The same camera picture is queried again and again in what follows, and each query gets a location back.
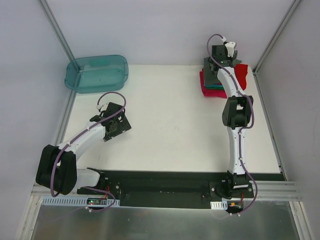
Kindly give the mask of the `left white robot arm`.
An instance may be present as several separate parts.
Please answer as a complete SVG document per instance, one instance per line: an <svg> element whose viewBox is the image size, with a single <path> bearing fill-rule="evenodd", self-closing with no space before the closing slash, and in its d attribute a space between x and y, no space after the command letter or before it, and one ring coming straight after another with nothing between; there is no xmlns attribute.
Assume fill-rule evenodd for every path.
<svg viewBox="0 0 320 240"><path fill-rule="evenodd" d="M125 107L109 102L72 139L59 145L48 144L42 150L35 182L50 189L55 197L88 187L94 194L105 191L103 173L93 168L80 169L77 161L95 144L110 141L131 129Z"/></svg>

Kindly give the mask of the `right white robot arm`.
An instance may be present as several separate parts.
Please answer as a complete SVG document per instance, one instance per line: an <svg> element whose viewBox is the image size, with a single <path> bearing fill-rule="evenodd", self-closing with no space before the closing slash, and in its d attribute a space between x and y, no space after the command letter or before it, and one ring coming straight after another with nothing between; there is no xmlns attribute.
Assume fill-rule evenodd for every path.
<svg viewBox="0 0 320 240"><path fill-rule="evenodd" d="M235 42L224 40L222 45L212 46L210 55L212 72L227 96L222 123L228 132L230 160L225 181L215 188L216 194L226 199L237 197L249 187L250 178L245 165L245 133L254 123L253 98L245 94L235 73L235 46Z"/></svg>

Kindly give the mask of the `grey t shirt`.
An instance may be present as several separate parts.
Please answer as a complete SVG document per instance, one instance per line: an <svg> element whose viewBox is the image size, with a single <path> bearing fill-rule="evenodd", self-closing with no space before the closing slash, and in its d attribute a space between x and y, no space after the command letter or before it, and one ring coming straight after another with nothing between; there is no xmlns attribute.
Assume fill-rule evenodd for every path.
<svg viewBox="0 0 320 240"><path fill-rule="evenodd" d="M232 59L231 57L223 57L223 56L215 56L214 59L223 67L231 67L234 68L237 64L241 64L242 61L238 59ZM216 65L212 61L210 57L204 58L203 64L203 78L204 78L204 86L205 87L213 87L214 85L220 85L217 74L219 66Z"/></svg>

